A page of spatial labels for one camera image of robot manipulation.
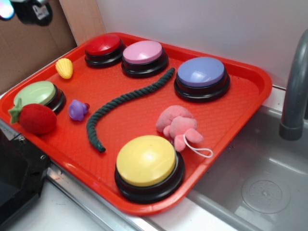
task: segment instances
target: red button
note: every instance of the red button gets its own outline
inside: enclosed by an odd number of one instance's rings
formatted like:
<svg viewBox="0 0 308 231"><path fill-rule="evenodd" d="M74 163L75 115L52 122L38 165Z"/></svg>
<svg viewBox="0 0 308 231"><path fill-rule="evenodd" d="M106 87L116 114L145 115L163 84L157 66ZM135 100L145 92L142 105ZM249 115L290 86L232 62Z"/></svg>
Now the red button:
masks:
<svg viewBox="0 0 308 231"><path fill-rule="evenodd" d="M105 34L93 38L85 47L89 55L104 55L113 52L121 45L118 35Z"/></svg>

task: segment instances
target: pink stuffed animal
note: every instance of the pink stuffed animal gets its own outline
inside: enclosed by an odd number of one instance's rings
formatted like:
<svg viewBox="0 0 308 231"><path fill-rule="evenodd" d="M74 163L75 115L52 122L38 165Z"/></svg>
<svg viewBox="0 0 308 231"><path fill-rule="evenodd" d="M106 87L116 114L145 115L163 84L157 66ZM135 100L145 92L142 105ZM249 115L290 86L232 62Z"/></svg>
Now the pink stuffed animal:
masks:
<svg viewBox="0 0 308 231"><path fill-rule="evenodd" d="M203 136L196 130L197 121L186 108L174 105L162 112L156 123L156 129L174 142L177 152L185 149L184 135L192 143L201 143Z"/></svg>

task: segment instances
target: sink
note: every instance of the sink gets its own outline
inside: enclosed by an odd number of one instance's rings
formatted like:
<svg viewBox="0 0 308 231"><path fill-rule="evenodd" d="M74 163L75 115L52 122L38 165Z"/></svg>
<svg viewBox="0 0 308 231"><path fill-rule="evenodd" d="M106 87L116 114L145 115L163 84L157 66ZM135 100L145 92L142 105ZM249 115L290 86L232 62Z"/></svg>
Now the sink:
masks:
<svg viewBox="0 0 308 231"><path fill-rule="evenodd" d="M285 141L280 119L262 106L188 198L238 230L307 230L308 124L300 140Z"/></svg>

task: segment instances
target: cardboard box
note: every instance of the cardboard box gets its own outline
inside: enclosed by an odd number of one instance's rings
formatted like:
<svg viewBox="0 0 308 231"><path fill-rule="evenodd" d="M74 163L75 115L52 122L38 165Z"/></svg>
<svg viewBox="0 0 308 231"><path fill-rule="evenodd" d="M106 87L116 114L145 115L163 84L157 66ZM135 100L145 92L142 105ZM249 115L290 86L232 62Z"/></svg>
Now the cardboard box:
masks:
<svg viewBox="0 0 308 231"><path fill-rule="evenodd" d="M0 95L77 46L59 0L49 3L48 26L0 21Z"/></svg>

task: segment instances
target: white string loop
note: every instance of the white string loop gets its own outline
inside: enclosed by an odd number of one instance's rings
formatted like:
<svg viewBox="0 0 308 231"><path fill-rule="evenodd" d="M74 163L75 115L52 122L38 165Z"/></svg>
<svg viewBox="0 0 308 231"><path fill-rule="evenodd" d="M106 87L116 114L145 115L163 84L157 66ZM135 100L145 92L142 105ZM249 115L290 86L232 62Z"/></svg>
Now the white string loop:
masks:
<svg viewBox="0 0 308 231"><path fill-rule="evenodd" d="M186 140L185 134L183 135L183 138L184 138L185 144L186 144L191 150L193 150L195 153L197 153L198 155L203 156L203 157L205 157L205 158L211 158L211 157L213 156L214 153L213 153L213 151L212 151L211 149L208 149L208 148L194 148L194 147L191 147L191 146L188 144L187 140ZM208 152L210 152L210 155L204 155L204 154L202 154L202 153L200 153L200 152L198 152L198 151L208 151Z"/></svg>

